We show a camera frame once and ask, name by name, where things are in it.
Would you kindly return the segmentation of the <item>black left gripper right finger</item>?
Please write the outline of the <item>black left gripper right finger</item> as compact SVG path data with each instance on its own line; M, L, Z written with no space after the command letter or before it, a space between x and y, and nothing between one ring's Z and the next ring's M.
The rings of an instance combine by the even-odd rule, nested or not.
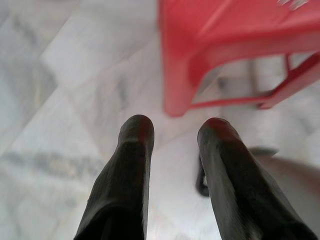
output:
M316 239L228 121L208 119L198 131L197 142L223 240Z

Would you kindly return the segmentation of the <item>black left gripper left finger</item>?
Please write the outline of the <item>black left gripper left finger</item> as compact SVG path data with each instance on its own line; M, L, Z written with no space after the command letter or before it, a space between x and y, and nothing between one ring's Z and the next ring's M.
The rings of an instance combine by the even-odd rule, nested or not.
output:
M153 148L152 121L141 114L130 117L93 184L76 240L146 239Z

